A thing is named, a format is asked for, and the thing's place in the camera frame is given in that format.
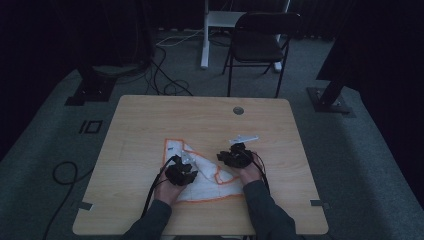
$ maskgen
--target person's right hand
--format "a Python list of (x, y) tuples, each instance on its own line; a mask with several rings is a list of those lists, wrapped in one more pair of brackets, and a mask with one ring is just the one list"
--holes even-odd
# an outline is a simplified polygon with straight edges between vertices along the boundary
[[(253, 161), (255, 161), (258, 166), (261, 166), (256, 152), (254, 152), (252, 155), (253, 155)], [(245, 186), (246, 184), (250, 182), (262, 179), (261, 171), (253, 163), (250, 163), (245, 168), (231, 168), (231, 169), (234, 172), (239, 174), (240, 180), (243, 183), (243, 186)]]

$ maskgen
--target towel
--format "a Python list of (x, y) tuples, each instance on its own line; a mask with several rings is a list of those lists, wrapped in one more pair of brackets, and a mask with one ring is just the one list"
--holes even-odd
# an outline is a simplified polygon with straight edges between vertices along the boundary
[(163, 163), (174, 155), (180, 156), (183, 163), (190, 163), (192, 171), (199, 171), (194, 182), (187, 185), (177, 201), (212, 201), (243, 194), (243, 185), (238, 176), (222, 170), (219, 165), (195, 152), (184, 140), (165, 140)]

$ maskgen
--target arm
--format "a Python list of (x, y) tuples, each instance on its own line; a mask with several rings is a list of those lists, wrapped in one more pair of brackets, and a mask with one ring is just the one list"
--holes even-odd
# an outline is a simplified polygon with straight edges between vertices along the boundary
[(137, 220), (121, 237), (121, 240), (160, 239), (171, 213), (172, 209), (168, 204), (160, 200), (153, 200), (146, 215)]
[(121, 240), (160, 239), (172, 214), (171, 206), (186, 186), (175, 186), (162, 173), (155, 188), (154, 200), (143, 218), (137, 220)]
[(250, 221), (258, 239), (297, 239), (294, 220), (269, 195), (259, 169), (250, 164), (243, 169), (235, 169), (243, 183)]

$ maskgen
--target wooden table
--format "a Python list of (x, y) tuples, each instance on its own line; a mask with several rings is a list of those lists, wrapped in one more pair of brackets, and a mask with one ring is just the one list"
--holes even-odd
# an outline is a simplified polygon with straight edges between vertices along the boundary
[[(235, 107), (244, 113), (237, 115)], [(204, 157), (231, 171), (216, 154), (237, 135), (258, 135), (246, 143), (258, 152), (271, 195), (296, 221), (298, 234), (325, 234), (328, 225), (290, 104), (282, 99), (123, 96), (118, 104), (73, 230), (79, 235), (116, 235), (141, 215), (162, 164), (164, 140), (184, 139)], [(243, 197), (178, 203), (164, 235), (254, 234)]]

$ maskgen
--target black backdrop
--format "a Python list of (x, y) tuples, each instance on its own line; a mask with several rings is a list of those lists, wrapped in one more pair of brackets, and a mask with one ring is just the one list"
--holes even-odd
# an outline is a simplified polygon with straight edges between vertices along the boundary
[(423, 16), (419, 0), (359, 0), (318, 78), (359, 91), (424, 207)]

